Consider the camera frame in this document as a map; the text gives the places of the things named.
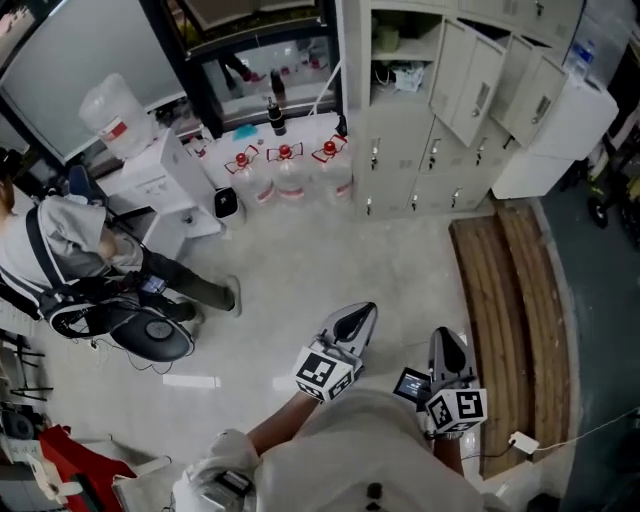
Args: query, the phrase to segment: blue object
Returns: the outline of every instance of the blue object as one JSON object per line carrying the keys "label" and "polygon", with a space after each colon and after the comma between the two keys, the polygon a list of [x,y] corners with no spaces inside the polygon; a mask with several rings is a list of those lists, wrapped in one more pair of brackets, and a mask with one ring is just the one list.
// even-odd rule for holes
{"label": "blue object", "polygon": [[236,128],[233,132],[233,140],[246,139],[247,137],[253,137],[258,134],[258,129],[252,124],[243,124]]}

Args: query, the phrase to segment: dark pants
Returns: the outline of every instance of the dark pants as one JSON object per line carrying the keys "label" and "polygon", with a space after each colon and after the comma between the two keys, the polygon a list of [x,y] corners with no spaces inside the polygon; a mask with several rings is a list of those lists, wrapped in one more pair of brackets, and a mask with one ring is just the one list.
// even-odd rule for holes
{"label": "dark pants", "polygon": [[[235,297],[230,288],[205,281],[184,265],[165,258],[162,254],[145,250],[142,273],[164,279],[167,288],[212,308],[230,311],[235,305]],[[143,306],[159,309],[176,322],[191,320],[196,315],[193,304],[174,304],[162,295],[141,293],[140,302]]]}

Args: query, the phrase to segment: wooden board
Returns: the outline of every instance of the wooden board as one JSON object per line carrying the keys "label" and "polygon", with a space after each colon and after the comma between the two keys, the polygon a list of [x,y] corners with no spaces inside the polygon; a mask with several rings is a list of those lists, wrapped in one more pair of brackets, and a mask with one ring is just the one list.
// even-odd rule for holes
{"label": "wooden board", "polygon": [[[528,206],[500,208],[498,216],[522,289],[534,382],[534,437],[542,447],[566,441],[569,366],[562,308],[549,254]],[[552,453],[537,452],[534,461]]]}
{"label": "wooden board", "polygon": [[[523,306],[510,253],[497,219],[455,221],[451,236],[469,307],[481,384],[487,389],[489,420],[482,428],[482,454],[505,451],[511,433],[529,432],[531,386]],[[485,478],[524,460],[510,450],[481,458]]]}

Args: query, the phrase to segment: floor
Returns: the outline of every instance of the floor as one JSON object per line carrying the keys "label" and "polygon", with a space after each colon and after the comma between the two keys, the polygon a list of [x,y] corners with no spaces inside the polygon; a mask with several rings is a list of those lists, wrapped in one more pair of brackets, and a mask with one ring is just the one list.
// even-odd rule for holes
{"label": "floor", "polygon": [[[616,208],[601,230],[586,208],[586,184],[552,190],[542,205],[575,304],[581,392],[580,433],[640,405],[640,254]],[[575,465],[562,512],[600,510],[624,479],[616,454],[628,425],[617,422],[576,447]]]}
{"label": "floor", "polygon": [[[183,261],[203,277],[239,277],[243,314],[208,311],[195,353],[170,372],[215,376],[218,386],[163,385],[161,376],[136,371],[106,341],[94,350],[39,326],[33,343],[46,352],[46,378],[55,387],[48,413],[77,437],[111,434],[176,464],[194,461],[220,430],[246,431],[276,411],[294,391],[288,375],[300,347],[329,313],[359,301],[376,302],[379,320],[356,385],[391,391],[405,366],[426,368],[436,327],[470,336],[449,222],[443,216],[359,223],[319,205],[280,207],[250,217],[227,239],[191,242]],[[463,456],[478,453],[478,439],[477,432],[467,436]],[[563,491],[571,459],[570,449],[561,450],[489,482],[477,474],[477,458],[464,464],[474,485],[499,491],[514,510],[523,510],[541,488]]]}

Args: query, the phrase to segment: bottle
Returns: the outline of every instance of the bottle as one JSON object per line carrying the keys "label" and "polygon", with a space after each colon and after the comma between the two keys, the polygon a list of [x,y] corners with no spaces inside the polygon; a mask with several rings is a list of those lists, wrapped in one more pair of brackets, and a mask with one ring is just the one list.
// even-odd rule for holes
{"label": "bottle", "polygon": [[271,70],[271,90],[276,97],[276,101],[282,105],[287,100],[287,93],[284,89],[284,82],[280,78],[280,73],[275,69]]}
{"label": "bottle", "polygon": [[278,137],[287,133],[287,127],[284,125],[284,117],[282,117],[280,107],[277,103],[274,103],[271,98],[269,98],[267,114],[269,115],[269,123],[271,124],[271,128],[273,128],[273,133]]}
{"label": "bottle", "polygon": [[588,40],[584,45],[579,41],[574,41],[571,45],[571,52],[569,53],[567,62],[569,71],[571,71],[578,80],[585,80],[589,74],[594,55],[595,47],[591,40]]}
{"label": "bottle", "polygon": [[283,144],[278,149],[267,151],[267,160],[276,167],[275,184],[285,204],[302,206],[309,200],[311,181],[309,174],[302,166],[301,157],[301,142],[293,146]]}
{"label": "bottle", "polygon": [[324,198],[331,205],[349,204],[353,189],[353,173],[351,161],[346,151],[347,139],[334,135],[326,141],[322,148],[311,156],[319,163],[318,172],[314,174]]}
{"label": "bottle", "polygon": [[258,150],[249,146],[225,167],[231,174],[231,186],[240,198],[247,204],[263,208],[275,203],[276,188],[266,169],[260,168],[257,156]]}

